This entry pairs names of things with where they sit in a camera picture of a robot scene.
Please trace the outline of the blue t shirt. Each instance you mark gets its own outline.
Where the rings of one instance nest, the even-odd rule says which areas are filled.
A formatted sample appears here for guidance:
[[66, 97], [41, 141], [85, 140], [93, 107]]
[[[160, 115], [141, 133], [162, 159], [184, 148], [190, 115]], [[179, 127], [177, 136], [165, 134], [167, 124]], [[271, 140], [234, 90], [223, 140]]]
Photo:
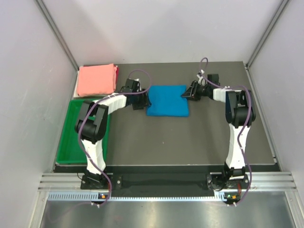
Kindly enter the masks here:
[[186, 85], [151, 86], [148, 92], [151, 105], [147, 108], [147, 116], [188, 117], [188, 101], [181, 96], [185, 91]]

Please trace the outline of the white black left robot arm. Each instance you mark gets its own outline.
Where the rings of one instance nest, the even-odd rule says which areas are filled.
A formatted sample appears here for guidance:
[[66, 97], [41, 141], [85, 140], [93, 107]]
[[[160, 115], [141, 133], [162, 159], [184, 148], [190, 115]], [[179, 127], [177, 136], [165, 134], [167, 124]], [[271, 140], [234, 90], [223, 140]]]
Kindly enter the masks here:
[[141, 87], [139, 79], [127, 79], [117, 93], [99, 100], [85, 100], [80, 108], [75, 131], [78, 142], [86, 155], [87, 167], [82, 177], [82, 189], [105, 189], [111, 187], [105, 174], [106, 168], [103, 139], [107, 132], [108, 117], [111, 113], [129, 105], [134, 110], [151, 105], [147, 89]]

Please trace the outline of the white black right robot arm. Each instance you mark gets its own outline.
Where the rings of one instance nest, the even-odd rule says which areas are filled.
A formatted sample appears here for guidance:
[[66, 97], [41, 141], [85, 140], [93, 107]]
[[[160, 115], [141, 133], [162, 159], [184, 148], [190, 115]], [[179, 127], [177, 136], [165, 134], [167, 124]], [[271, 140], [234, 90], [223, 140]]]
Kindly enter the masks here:
[[246, 175], [245, 149], [247, 135], [256, 119], [252, 94], [245, 86], [221, 86], [218, 74], [204, 76], [197, 73], [198, 80], [192, 81], [190, 87], [181, 97], [199, 101], [202, 97], [225, 104], [225, 119], [229, 125], [230, 140], [228, 156], [221, 175], [211, 175], [209, 186], [220, 185], [233, 188], [238, 183], [248, 181]]

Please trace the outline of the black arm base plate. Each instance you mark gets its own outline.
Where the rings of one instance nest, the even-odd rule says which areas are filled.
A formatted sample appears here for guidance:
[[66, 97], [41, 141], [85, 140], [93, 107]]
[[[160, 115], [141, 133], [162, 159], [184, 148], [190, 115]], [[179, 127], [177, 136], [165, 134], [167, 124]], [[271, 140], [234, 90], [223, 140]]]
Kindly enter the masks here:
[[248, 178], [224, 181], [221, 174], [205, 173], [114, 173], [100, 181], [82, 178], [82, 190], [110, 190], [112, 197], [166, 198], [207, 197], [216, 191], [232, 191], [237, 195], [246, 190]]

